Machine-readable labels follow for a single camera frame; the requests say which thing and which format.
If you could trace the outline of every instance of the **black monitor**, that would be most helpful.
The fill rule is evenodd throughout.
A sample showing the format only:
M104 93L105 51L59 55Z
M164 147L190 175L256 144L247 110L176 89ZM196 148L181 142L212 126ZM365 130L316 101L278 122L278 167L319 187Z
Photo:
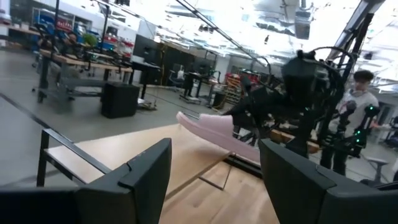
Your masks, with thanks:
M158 43L141 35L136 36L136 43L134 44L132 54L144 58L144 61L147 63L154 63L156 65L160 65L161 63Z

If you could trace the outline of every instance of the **black speaker box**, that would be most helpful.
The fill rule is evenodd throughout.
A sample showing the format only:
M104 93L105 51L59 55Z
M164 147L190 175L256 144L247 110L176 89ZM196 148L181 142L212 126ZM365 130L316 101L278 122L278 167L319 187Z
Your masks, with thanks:
M133 116L138 107L139 87L124 83L107 83L102 97L101 114L107 118Z

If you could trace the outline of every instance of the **white t-shirt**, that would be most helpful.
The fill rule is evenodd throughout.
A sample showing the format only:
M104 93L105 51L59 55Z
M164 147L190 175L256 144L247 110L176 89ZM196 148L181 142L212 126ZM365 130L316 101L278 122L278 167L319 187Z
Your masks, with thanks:
M348 117L349 125L346 127L346 136L351 136L354 133L354 129L361 124L363 118L365 117L365 108L367 106L379 106L379 101L377 98L368 91L359 96L355 96L355 94L352 95L350 91L347 91L344 94L343 99L341 99L340 103L337 105L336 109L339 111L339 114L344 113L347 110L347 102L351 100L355 101L356 109L354 113ZM339 118L336 118L331 121L329 129L336 131L339 120Z

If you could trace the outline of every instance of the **wooden plank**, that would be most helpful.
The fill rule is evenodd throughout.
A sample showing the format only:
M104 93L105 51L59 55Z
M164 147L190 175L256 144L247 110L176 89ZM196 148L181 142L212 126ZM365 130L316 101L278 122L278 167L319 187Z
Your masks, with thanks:
M110 169L116 169L163 138L172 138L173 155L166 198L181 191L229 155L227 150L193 135L179 124L80 142L77 146ZM50 148L47 152L86 183L103 175L63 146Z

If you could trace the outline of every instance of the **black metal frame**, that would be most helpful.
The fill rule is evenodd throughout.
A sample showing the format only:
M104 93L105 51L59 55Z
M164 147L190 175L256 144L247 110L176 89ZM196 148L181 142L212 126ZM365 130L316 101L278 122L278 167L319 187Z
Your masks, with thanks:
M42 130L41 141L40 141L40 154L39 154L39 166L37 168L37 177L36 177L36 186L44 187L45 183L45 175L47 162L51 163L55 168L57 168L63 175L68 177L70 180L74 181L78 185L85 185L86 183L82 178L80 178L76 173L71 171L69 168L65 167L58 159L54 158L51 154L48 153L47 149L49 148L50 137L55 139L57 142L61 143L63 146L74 152L77 156L82 158L84 161L89 163L91 166L98 169L103 174L108 174L112 170L106 167L103 163L89 155L87 152L80 149L76 146L71 140L63 136L62 134L47 128ZM229 167L228 173L226 175L223 186L217 185L212 181L199 177L198 179L206 182L207 184L219 189L224 190L226 183L229 178L229 174L231 173L232 166Z

